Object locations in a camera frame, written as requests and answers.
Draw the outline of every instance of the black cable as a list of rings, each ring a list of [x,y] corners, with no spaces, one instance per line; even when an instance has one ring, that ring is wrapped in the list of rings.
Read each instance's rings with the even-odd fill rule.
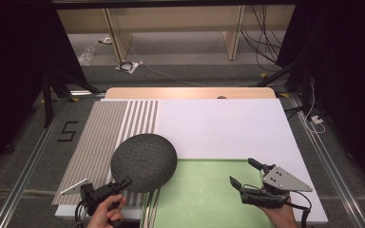
[[[293,203],[288,202],[288,201],[285,201],[284,203],[286,205],[289,205],[291,207],[294,207],[294,208],[297,208],[297,209],[303,211],[303,214],[301,216],[301,227],[302,228],[307,228],[307,218],[308,218],[308,215],[311,212],[311,208],[313,207],[313,205],[310,202],[310,200],[306,196],[304,196],[304,194],[300,193],[299,191],[294,191],[294,192],[297,193],[297,194],[302,195],[305,199],[307,199],[307,201],[309,202],[310,206],[307,208],[307,207],[304,207],[304,206],[299,206],[299,205],[293,204]]]
[[[85,225],[83,224],[83,221],[81,220],[80,214],[81,214],[81,210],[83,210],[83,201],[80,201],[78,203],[78,205],[76,206],[75,209],[75,222],[76,222],[76,227],[77,228],[84,228]]]
[[[284,109],[283,111],[284,112],[288,112],[288,111],[296,111],[296,112],[300,112],[302,109],[301,106],[297,106],[297,107],[292,107],[292,108],[289,108],[289,109]]]
[[[245,31],[245,34],[248,36],[248,38],[250,38],[250,40],[252,40],[254,42],[257,42],[257,40],[252,38],[246,31]],[[259,42],[259,43],[262,44],[262,45],[268,45],[267,43],[264,43],[264,42]],[[277,45],[272,45],[271,44],[271,46],[274,47],[274,48],[280,48],[280,46],[277,46]]]
[[[275,33],[271,30],[271,33],[272,33],[272,35],[274,35],[274,37],[275,37],[275,39],[278,41],[278,43],[280,44],[280,45],[282,45],[282,42],[278,39],[278,37],[275,35]]]
[[[298,111],[296,112],[292,112],[292,114],[290,114],[290,116],[288,116],[286,119],[289,120],[290,118],[292,118],[296,113],[298,113]]]
[[[261,67],[264,70],[268,70],[268,71],[276,71],[276,70],[273,70],[273,69],[267,69],[267,68],[261,66],[260,63],[259,63],[259,55],[261,55],[262,57],[264,57],[267,61],[272,62],[273,64],[276,63],[276,57],[275,57],[275,55],[278,57],[278,54],[275,51],[276,46],[272,45],[271,41],[269,40],[269,38],[268,38],[268,36],[266,34],[266,26],[265,26],[265,23],[266,23],[266,11],[267,11],[267,8],[266,8],[266,6],[262,6],[261,12],[260,12],[260,14],[261,14],[260,17],[256,13],[254,6],[252,6],[252,10],[254,12],[254,15],[256,16],[256,19],[257,19],[257,22],[259,24],[259,28],[260,28],[261,33],[259,35],[258,41],[256,41],[255,39],[252,39],[248,34],[247,34],[247,36],[250,37],[250,39],[256,41],[257,42],[257,46],[255,47],[254,45],[252,45],[251,44],[251,41],[249,41],[247,39],[247,37],[242,32],[241,33],[243,34],[244,39],[247,41],[247,44],[256,52],[257,64],[259,65],[259,67]],[[263,43],[261,41],[262,35],[265,36],[265,43]],[[259,45],[260,44],[265,45],[265,53],[262,53],[259,50]],[[269,50],[269,53],[271,53],[271,57],[269,57],[269,56],[266,55],[266,53],[268,52],[267,49]]]

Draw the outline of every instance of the green mat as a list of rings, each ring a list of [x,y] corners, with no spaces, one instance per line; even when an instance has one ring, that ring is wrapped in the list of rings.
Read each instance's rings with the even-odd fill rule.
[[[261,187],[259,171],[247,161],[179,160],[160,191],[154,227],[273,227],[259,208],[241,203],[229,176]]]

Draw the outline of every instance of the metal bracket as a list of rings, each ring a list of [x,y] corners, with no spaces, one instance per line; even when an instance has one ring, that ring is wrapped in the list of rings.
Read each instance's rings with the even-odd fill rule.
[[[61,192],[61,195],[80,194],[81,186],[88,183],[88,179],[81,180]]]
[[[312,192],[313,188],[279,166],[269,171],[263,182],[283,191]]]

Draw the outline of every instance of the white cable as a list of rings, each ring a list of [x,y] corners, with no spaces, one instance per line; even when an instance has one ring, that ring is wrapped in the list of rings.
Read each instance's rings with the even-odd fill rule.
[[[310,110],[309,110],[309,112],[307,113],[307,115],[303,118],[303,121],[304,121],[304,125],[306,126],[306,128],[309,130],[309,131],[311,131],[311,132],[314,132],[314,133],[317,133],[317,134],[322,134],[322,133],[324,133],[325,132],[325,126],[322,124],[322,123],[319,123],[319,125],[321,125],[322,126],[322,131],[315,131],[315,130],[312,130],[312,129],[310,129],[310,127],[308,126],[308,123],[307,123],[307,118],[308,118],[308,116],[310,115],[310,113],[311,113],[311,111],[313,110],[313,107],[314,107],[314,103],[315,103],[315,101],[316,101],[316,97],[315,97],[315,95],[314,95],[314,86],[313,85],[311,85],[311,88],[312,88],[312,91],[313,91],[313,102],[312,102],[312,104],[311,104],[311,107],[310,107]]]
[[[170,75],[168,75],[168,74],[165,74],[165,73],[162,73],[162,72],[160,72],[160,71],[157,71],[157,70],[154,70],[153,68],[151,68],[149,65],[147,65],[145,62],[144,62],[144,60],[135,52],[135,50],[129,45],[129,43],[128,42],[125,42],[123,39],[121,39],[127,46],[128,46],[128,48],[130,49],[130,50],[132,50],[132,52],[133,52],[133,54],[136,56],[136,57],[138,57],[138,59],[139,60],[141,60],[143,63],[144,63],[144,65],[148,68],[148,69],[150,69],[151,71],[153,71],[153,72],[155,72],[155,73],[158,73],[158,74],[161,74],[161,75],[163,75],[163,76],[165,76],[165,77],[167,77],[167,78],[170,78],[170,79],[172,79],[172,80],[174,80],[174,81],[176,81],[176,82],[179,82],[179,83],[183,83],[183,84],[189,84],[189,85],[194,85],[194,86],[199,86],[199,87],[208,87],[208,85],[201,85],[201,84],[196,84],[196,83],[191,83],[191,82],[187,82],[187,81],[182,81],[182,80],[178,80],[178,79],[176,79],[176,78],[174,78],[174,77],[172,77],[172,76],[170,76]],[[249,86],[250,84],[240,84],[240,85],[233,85],[233,87],[241,87],[241,86]]]
[[[87,208],[84,208],[84,210],[82,211],[81,220],[85,220],[86,215],[87,215]]]

